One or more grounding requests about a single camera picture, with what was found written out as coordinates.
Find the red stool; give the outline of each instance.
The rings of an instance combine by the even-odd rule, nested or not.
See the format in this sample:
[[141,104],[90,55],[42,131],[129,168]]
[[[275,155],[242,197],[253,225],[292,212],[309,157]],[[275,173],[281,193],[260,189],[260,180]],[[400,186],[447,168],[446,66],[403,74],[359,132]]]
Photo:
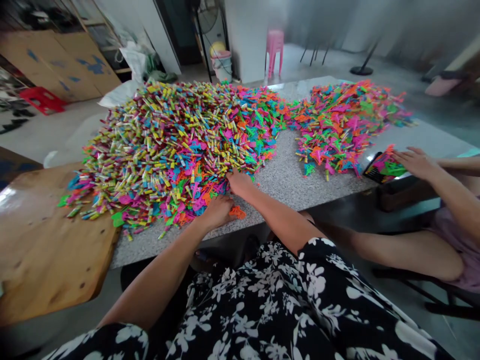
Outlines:
[[48,110],[57,113],[64,112],[65,109],[62,106],[67,105],[65,101],[59,99],[50,91],[41,86],[31,87],[23,90],[18,94],[18,96],[35,107],[43,115],[50,115]]

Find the floral dress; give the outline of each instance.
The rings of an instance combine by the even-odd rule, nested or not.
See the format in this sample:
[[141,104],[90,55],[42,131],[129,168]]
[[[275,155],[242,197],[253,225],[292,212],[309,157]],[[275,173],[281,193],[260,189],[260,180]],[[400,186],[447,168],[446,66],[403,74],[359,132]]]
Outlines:
[[[452,359],[325,238],[311,239],[298,258],[268,242],[235,270],[197,274],[187,295],[167,359]],[[154,343],[138,326],[116,323],[45,359],[159,359]]]

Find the yellow ball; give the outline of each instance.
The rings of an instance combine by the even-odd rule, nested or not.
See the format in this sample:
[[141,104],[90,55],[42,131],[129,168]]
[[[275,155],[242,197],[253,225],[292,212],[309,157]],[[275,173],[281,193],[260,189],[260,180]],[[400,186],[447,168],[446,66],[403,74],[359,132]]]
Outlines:
[[215,41],[210,47],[210,56],[214,56],[215,52],[218,54],[219,52],[225,50],[225,44],[222,41]]

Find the white plastic bag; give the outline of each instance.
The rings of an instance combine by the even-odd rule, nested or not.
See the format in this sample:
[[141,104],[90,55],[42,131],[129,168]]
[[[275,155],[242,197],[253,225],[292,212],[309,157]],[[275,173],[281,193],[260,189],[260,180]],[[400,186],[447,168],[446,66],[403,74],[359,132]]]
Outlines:
[[131,99],[137,89],[144,85],[143,81],[128,80],[121,85],[118,85],[112,91],[108,92],[101,100],[98,102],[98,105],[106,108],[114,108],[119,105],[123,105],[127,102],[128,99]]
[[131,69],[131,79],[143,82],[144,73],[147,70],[147,52],[133,41],[128,41],[126,47],[120,48],[120,52]]

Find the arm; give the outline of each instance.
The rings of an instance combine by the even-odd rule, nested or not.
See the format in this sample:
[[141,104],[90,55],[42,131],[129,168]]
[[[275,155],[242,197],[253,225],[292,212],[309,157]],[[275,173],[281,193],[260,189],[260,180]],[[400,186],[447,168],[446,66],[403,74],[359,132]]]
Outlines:
[[232,191],[252,205],[281,242],[297,254],[311,238],[325,237],[295,210],[260,191],[250,177],[236,169],[227,174]]
[[456,223],[480,248],[480,200],[443,169],[435,171],[428,182],[445,202]]
[[394,158],[417,178],[427,181],[453,215],[456,223],[467,232],[480,248],[480,200],[440,164],[421,149],[394,152]]
[[457,157],[436,159],[436,163],[447,171],[480,177],[480,157]]
[[170,299],[180,286],[192,256],[202,239],[211,230],[226,224],[233,201],[220,195],[210,202],[203,215],[162,251],[132,281],[113,307],[98,324],[135,324],[148,330],[162,315]]

